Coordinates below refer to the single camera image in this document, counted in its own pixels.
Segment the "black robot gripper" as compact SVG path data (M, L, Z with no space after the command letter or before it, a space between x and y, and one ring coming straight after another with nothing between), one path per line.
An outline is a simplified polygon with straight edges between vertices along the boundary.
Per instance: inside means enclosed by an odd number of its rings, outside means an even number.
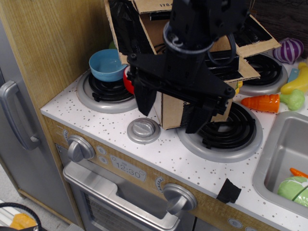
M234 51L232 36L243 29L248 14L243 0L173 1L170 20L163 31L165 53L128 56L128 77L139 111L148 116L157 92L195 103L185 106L185 132L197 133L216 113L215 105L225 106L235 94L208 70L205 56L223 36L229 37Z

